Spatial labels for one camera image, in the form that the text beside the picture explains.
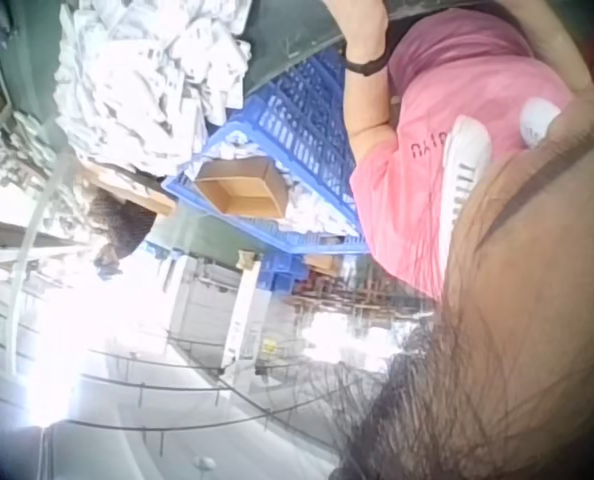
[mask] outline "dark-haired person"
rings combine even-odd
[[[88,214],[104,227],[109,240],[94,260],[104,279],[121,273],[119,261],[137,250],[157,218],[156,213],[129,200],[122,202],[102,189],[97,190]]]
[[[394,130],[381,0],[326,3],[359,72],[345,120],[371,251],[439,305],[427,356],[395,359],[334,478],[594,479],[594,87],[581,55],[543,0],[500,2],[527,43],[483,13],[431,16],[398,47],[406,61],[391,59],[395,87],[407,79]],[[461,164],[467,187],[450,177]]]

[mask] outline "bright light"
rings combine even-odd
[[[84,276],[76,288],[50,290],[37,311],[41,334],[28,375],[30,421],[40,427],[68,417],[88,348],[104,322],[101,280]]]

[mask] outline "blue plastic basket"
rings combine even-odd
[[[360,230],[349,183],[355,162],[343,125],[343,79],[344,66],[334,49],[311,57],[251,95],[243,110],[210,137],[204,152],[233,133],[245,135]],[[282,232],[272,221],[221,215],[183,173],[169,177],[163,187],[182,201],[285,252],[368,252],[361,237],[345,237],[340,242],[327,234]]]

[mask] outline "black wristwatch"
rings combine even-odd
[[[378,72],[381,72],[383,68],[388,65],[388,60],[390,59],[390,53],[388,49],[384,50],[384,53],[381,57],[376,60],[371,60],[368,63],[360,64],[360,63],[353,63],[346,59],[346,70],[350,70],[351,72],[359,73],[364,77],[370,77]]]

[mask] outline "pile of paper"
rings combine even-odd
[[[80,0],[62,5],[58,124],[81,157],[173,175],[206,121],[241,109],[252,0]]]

